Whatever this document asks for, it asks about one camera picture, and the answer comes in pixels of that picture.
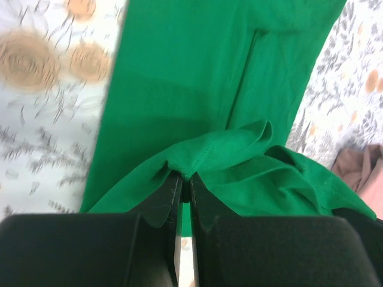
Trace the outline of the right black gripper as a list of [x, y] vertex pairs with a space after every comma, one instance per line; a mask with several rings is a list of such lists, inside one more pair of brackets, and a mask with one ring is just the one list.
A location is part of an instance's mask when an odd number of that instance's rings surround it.
[[334, 216], [346, 219], [363, 242], [377, 277], [383, 279], [383, 226], [381, 219], [370, 219], [366, 215], [352, 209], [340, 208], [333, 210]]

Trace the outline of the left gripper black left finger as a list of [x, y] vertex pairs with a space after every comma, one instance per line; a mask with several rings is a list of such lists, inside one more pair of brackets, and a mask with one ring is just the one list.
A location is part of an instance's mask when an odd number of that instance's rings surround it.
[[126, 213], [12, 215], [2, 286], [178, 286], [182, 177]]

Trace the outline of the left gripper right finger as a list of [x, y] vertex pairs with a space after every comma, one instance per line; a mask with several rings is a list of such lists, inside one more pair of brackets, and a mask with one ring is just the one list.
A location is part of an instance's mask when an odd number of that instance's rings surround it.
[[338, 216], [240, 216], [190, 180], [197, 286], [381, 286], [360, 236]]

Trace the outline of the green t shirt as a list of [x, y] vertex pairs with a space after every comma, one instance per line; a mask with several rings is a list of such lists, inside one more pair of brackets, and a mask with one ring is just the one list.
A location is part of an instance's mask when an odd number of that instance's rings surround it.
[[131, 1], [82, 212], [127, 212], [172, 171], [243, 216], [376, 215], [285, 147], [344, 1]]

